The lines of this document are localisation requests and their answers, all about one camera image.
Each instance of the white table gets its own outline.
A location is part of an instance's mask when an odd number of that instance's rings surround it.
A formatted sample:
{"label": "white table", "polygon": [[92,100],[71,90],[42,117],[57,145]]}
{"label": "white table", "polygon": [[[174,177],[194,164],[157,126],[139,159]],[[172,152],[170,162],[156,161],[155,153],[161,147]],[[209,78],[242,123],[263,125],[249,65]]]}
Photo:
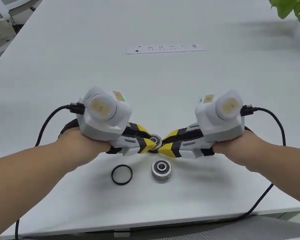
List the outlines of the white table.
{"label": "white table", "polygon": [[[287,144],[300,147],[300,48],[290,34],[294,22],[280,21],[267,0],[82,2],[43,1],[0,59],[0,157],[32,147],[50,112],[93,85],[122,91],[133,107],[131,121],[161,136],[195,122],[199,97],[236,89],[246,104],[277,114]],[[201,43],[206,51],[126,55],[129,46],[171,43]],[[54,141],[74,117],[59,113],[41,143]],[[269,115],[249,116],[246,125],[281,144]],[[171,179],[158,184],[151,164],[160,158],[101,155],[67,174],[22,217],[19,233],[234,217],[250,209],[269,185],[222,155],[172,160]],[[126,186],[111,181],[118,164],[133,169]],[[274,188],[256,213],[299,210],[300,202]],[[14,226],[2,239],[13,233]]]}

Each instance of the chair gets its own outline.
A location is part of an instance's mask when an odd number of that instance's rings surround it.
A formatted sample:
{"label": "chair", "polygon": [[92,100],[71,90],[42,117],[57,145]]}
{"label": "chair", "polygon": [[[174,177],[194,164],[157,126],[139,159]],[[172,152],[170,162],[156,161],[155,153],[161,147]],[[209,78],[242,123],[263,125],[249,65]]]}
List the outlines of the chair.
{"label": "chair", "polygon": [[0,21],[9,21],[27,9],[35,10],[35,5],[39,0],[0,0]]}
{"label": "chair", "polygon": [[[0,0],[0,21],[7,21],[12,24],[12,27],[17,34],[22,28],[22,24],[16,24],[13,16],[20,14],[28,9],[35,10],[33,7],[39,0]],[[12,37],[6,44],[0,47],[0,56],[7,49]]]}

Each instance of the power strip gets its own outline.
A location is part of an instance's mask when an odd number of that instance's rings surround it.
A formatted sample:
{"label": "power strip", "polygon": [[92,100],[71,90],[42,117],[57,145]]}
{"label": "power strip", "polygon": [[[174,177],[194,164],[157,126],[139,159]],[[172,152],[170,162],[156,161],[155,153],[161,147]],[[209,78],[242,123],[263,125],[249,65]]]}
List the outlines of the power strip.
{"label": "power strip", "polygon": [[161,54],[204,51],[199,44],[139,45],[126,49],[126,54]]}

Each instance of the o-ring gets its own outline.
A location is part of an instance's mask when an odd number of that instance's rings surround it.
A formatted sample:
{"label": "o-ring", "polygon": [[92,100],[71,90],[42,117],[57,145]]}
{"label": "o-ring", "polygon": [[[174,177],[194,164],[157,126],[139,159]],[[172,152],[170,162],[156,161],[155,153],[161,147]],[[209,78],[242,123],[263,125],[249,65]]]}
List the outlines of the o-ring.
{"label": "o-ring", "polygon": [[[125,182],[117,182],[117,181],[114,179],[114,173],[115,173],[115,171],[116,171],[118,168],[122,168],[122,167],[128,168],[128,169],[130,170],[131,176],[130,176],[130,178],[129,178],[127,181],[125,181]],[[130,183],[130,181],[131,181],[131,179],[132,179],[132,176],[133,176],[133,171],[132,171],[131,167],[129,167],[128,165],[125,165],[125,164],[120,164],[120,165],[116,166],[116,167],[112,170],[112,172],[111,172],[111,179],[112,179],[112,181],[113,181],[115,184],[119,185],[119,186],[127,185],[128,183]]]}

